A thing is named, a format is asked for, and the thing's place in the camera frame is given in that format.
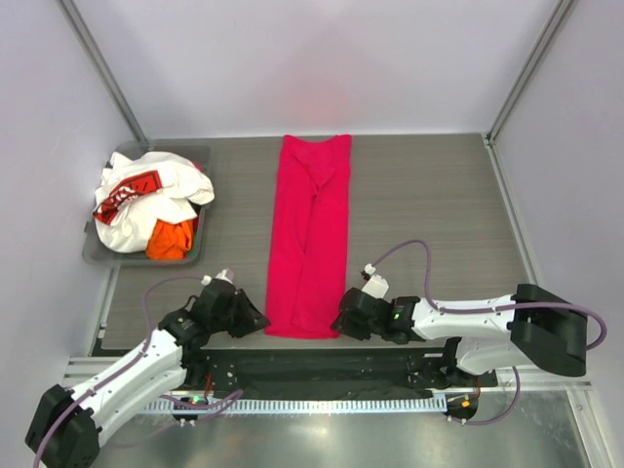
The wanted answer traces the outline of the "white t shirt red print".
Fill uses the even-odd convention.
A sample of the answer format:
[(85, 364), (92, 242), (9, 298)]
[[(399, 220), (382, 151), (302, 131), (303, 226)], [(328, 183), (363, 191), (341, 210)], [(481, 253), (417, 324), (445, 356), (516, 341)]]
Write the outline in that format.
[(145, 253), (158, 220), (177, 224), (215, 199), (197, 163), (171, 152), (148, 151), (131, 160), (115, 151), (101, 173), (93, 211), (100, 241), (120, 254)]

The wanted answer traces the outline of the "pink t shirt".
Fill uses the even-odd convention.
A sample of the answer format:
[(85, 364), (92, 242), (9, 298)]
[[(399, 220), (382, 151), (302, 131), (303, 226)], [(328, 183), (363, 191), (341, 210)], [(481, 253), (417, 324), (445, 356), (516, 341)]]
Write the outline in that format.
[(285, 136), (280, 152), (265, 313), (266, 333), (332, 339), (345, 292), (352, 137)]

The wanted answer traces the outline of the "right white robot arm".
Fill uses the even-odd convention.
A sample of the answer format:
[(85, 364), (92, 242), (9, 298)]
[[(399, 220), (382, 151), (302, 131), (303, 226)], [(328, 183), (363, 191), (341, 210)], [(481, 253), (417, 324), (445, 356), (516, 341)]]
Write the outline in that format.
[(331, 327), (358, 340), (378, 335), (398, 345), (443, 340), (440, 357), (408, 366), (414, 389), (468, 386), (497, 369), (523, 365), (565, 377), (586, 373), (586, 316), (536, 285), (436, 304), (416, 295), (386, 300), (384, 293), (370, 285), (348, 290)]

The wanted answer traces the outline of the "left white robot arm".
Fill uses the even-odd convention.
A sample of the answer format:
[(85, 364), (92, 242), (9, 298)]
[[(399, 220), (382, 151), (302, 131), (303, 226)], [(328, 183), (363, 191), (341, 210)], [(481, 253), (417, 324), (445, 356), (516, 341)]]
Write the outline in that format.
[(206, 381), (202, 348), (214, 334), (239, 338), (269, 324), (244, 290), (211, 279), (114, 364), (71, 388), (56, 384), (43, 393), (25, 435), (34, 466), (91, 466), (115, 432), (148, 404)]

